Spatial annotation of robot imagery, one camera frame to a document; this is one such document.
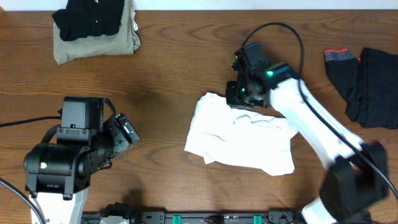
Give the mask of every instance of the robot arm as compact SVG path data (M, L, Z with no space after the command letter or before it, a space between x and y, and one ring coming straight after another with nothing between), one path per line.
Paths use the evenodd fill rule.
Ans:
M103 106L113 114L103 122ZM50 144L57 134L57 143ZM24 160L30 201L51 224L80 223L91 175L112 166L111 159L139 140L124 114L106 98L66 97L62 124L48 130ZM32 212L32 223L39 220Z
M304 102L299 84L310 106L387 176L381 144L369 146L348 131L319 104L289 65L272 66L257 42L242 47L235 56L232 68L238 72L238 80L227 83L227 104L236 108L271 105L293 123L326 169L320 197L302 210L308 224L346 220L387 196L387 184L318 119Z

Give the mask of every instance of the green connector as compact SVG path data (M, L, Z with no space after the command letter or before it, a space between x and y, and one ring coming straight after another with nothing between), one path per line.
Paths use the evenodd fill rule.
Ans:
M173 224L181 224L181 215L174 215L173 216Z
M261 216L260 215L255 215L253 216L253 224L261 224Z

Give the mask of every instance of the wood grain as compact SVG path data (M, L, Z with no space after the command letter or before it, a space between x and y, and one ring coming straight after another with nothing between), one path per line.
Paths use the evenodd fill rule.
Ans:
M301 208L318 194L324 170L301 135L292 140L295 172L271 177L261 170L217 162L183 151L197 100L223 93L236 78L233 52L265 22L295 27L305 44L303 79L321 104L366 141L388 150L390 178L398 183L398 131L363 129L345 115L345 102L325 75L323 51L363 47L398 54L396 11L138 11L142 47L135 55L100 56L57 65L52 52L51 12L8 12L0 20L0 123L57 114L66 95L110 98L142 139L92 177L86 211L114 202L169 211ZM260 40L274 62L294 68L299 47L286 29L269 27ZM264 114L276 114L261 110ZM22 161L56 121L0 129L0 176L24 189ZM0 187L0 223L29 223L21 199ZM393 221L393 196L371 211Z

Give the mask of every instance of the red trim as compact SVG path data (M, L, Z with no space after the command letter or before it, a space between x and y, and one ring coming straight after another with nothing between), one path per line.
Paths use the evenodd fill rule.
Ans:
M326 53L328 53L328 52L334 52L334 53L341 53L341 52L345 52L345 51L347 51L348 49L341 49L341 50L326 50L326 51L324 51L323 53L324 54L326 54Z

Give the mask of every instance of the black shirt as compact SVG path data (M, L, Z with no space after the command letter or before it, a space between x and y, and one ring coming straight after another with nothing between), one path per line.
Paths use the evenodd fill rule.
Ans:
M119 32L124 0L69 0L66 9L52 17L63 41Z

